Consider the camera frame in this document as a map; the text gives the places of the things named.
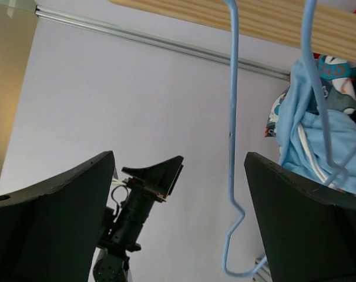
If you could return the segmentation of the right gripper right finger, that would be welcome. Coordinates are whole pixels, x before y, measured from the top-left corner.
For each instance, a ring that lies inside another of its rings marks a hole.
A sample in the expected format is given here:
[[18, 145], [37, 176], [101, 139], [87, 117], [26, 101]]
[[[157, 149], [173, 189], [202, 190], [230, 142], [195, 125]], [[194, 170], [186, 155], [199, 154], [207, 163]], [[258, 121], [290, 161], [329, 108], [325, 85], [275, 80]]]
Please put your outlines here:
[[244, 161], [274, 281], [356, 281], [356, 196], [250, 152]]

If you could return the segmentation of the wooden clothes rack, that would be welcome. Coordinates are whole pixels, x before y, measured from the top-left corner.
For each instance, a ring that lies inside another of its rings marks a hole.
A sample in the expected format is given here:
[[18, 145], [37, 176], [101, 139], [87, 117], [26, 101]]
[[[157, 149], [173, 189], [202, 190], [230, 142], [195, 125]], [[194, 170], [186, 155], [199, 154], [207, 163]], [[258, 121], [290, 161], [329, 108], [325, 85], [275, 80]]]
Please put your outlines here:
[[[116, 5], [151, 12], [212, 28], [230, 30], [223, 1], [115, 1]], [[304, 1], [237, 1], [239, 33], [299, 48]], [[318, 4], [311, 47], [315, 53], [356, 62], [356, 14]]]

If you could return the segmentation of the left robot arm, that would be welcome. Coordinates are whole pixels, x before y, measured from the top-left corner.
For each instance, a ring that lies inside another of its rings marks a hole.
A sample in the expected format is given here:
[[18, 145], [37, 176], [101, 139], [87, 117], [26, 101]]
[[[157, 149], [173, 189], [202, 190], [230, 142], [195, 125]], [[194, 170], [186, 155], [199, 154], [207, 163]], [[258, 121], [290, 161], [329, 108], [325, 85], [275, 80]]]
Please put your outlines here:
[[100, 248], [93, 276], [95, 281], [130, 281], [127, 252], [141, 250], [137, 239], [155, 202], [171, 195], [183, 169], [183, 156], [144, 168], [123, 167], [129, 175], [112, 179], [110, 198], [116, 209], [105, 208], [97, 247]]

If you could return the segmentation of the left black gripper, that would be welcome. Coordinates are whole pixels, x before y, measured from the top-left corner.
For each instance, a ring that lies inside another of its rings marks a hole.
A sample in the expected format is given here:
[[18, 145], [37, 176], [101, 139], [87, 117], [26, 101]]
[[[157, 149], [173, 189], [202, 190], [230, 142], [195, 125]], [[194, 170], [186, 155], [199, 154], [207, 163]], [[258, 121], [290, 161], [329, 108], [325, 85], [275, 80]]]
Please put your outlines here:
[[163, 203], [170, 196], [183, 169], [183, 156], [143, 168], [123, 167], [130, 178], [112, 179], [110, 198], [118, 188], [124, 188], [126, 198], [116, 202], [116, 209], [105, 208], [100, 235], [100, 248], [110, 251], [140, 251], [137, 242], [155, 202]]

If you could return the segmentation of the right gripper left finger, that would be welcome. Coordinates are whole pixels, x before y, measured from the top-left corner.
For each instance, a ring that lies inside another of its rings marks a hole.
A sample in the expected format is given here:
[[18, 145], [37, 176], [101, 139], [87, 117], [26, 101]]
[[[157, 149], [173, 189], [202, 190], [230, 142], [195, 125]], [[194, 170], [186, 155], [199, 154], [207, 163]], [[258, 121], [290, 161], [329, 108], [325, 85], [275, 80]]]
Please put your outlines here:
[[0, 281], [86, 281], [115, 168], [111, 151], [0, 196]]

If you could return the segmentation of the light blue shorts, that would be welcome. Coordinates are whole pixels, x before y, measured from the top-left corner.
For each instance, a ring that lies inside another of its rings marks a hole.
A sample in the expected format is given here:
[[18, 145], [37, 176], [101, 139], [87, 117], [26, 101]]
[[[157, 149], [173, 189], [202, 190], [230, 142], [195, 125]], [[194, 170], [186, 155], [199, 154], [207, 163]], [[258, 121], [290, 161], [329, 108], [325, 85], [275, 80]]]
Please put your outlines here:
[[[326, 160], [323, 127], [319, 115], [307, 111], [311, 80], [302, 59], [291, 69], [290, 88], [280, 106], [277, 123], [279, 165], [318, 183], [334, 173]], [[333, 160], [340, 164], [356, 144], [356, 123], [346, 113], [327, 109]]]

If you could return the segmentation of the blue hanger of blue shorts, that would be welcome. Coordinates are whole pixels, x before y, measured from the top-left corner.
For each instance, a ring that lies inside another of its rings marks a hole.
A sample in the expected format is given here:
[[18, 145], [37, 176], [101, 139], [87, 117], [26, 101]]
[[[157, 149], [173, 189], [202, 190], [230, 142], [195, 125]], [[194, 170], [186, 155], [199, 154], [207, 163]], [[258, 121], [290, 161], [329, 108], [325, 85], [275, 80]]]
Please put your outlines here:
[[[236, 1], [225, 2], [230, 11], [230, 26], [231, 26], [231, 52], [230, 52], [230, 128], [229, 128], [229, 172], [228, 172], [228, 193], [229, 200], [233, 207], [239, 212], [239, 217], [230, 227], [226, 234], [226, 242], [224, 244], [222, 268], [223, 271], [233, 278], [249, 278], [256, 274], [262, 266], [267, 262], [267, 258], [263, 257], [261, 261], [252, 269], [243, 273], [236, 273], [227, 268], [227, 259], [230, 247], [231, 236], [238, 228], [240, 223], [244, 220], [246, 212], [237, 203], [234, 198], [234, 172], [236, 160], [236, 122], [237, 122], [237, 78], [238, 78], [238, 64], [239, 64], [239, 10]], [[321, 84], [317, 69], [315, 68], [313, 50], [311, 48], [311, 33], [313, 28], [314, 12], [316, 8], [316, 1], [306, 1], [304, 5], [303, 20], [301, 24], [301, 50], [308, 70], [308, 74], [313, 86], [315, 99], [317, 101], [318, 110], [320, 113], [321, 123], [323, 126], [323, 136], [325, 144], [326, 160], [329, 166], [335, 169], [335, 172], [327, 179], [325, 184], [331, 183], [334, 178], [343, 173], [348, 174], [345, 165], [356, 154], [356, 144], [354, 148], [346, 155], [342, 164], [336, 164], [333, 161], [333, 150], [331, 143], [330, 124], [325, 107], [323, 94], [320, 93]]]

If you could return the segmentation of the colourful patterned shorts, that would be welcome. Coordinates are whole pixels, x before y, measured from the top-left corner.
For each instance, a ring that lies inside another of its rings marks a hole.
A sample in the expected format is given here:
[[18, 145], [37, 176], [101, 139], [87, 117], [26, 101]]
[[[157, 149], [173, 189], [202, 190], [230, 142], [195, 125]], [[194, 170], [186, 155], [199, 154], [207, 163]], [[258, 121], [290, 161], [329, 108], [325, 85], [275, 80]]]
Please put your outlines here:
[[[314, 53], [318, 73], [320, 75], [327, 109], [346, 113], [356, 122], [356, 63], [340, 58]], [[287, 95], [289, 87], [274, 101], [267, 119], [264, 137], [276, 137], [278, 115], [281, 104]], [[307, 111], [319, 115], [314, 92]]]

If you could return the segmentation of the left aluminium corner post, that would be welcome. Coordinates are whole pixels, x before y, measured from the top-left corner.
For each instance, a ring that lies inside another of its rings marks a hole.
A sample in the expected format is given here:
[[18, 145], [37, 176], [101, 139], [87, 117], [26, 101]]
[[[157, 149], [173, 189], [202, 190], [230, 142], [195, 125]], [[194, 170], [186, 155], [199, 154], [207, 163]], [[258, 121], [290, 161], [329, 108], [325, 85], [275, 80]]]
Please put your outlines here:
[[133, 42], [138, 42], [149, 46], [162, 48], [168, 51], [193, 56], [195, 58], [204, 59], [210, 62], [220, 63], [223, 65], [230, 64], [230, 55], [225, 53], [174, 41], [167, 38], [162, 38], [148, 33], [125, 29], [111, 23], [56, 11], [40, 5], [36, 7], [35, 14], [40, 19], [46, 19], [48, 21], [56, 22], [59, 24], [69, 25], [85, 29], [87, 31], [114, 36], [117, 38], [127, 39]]

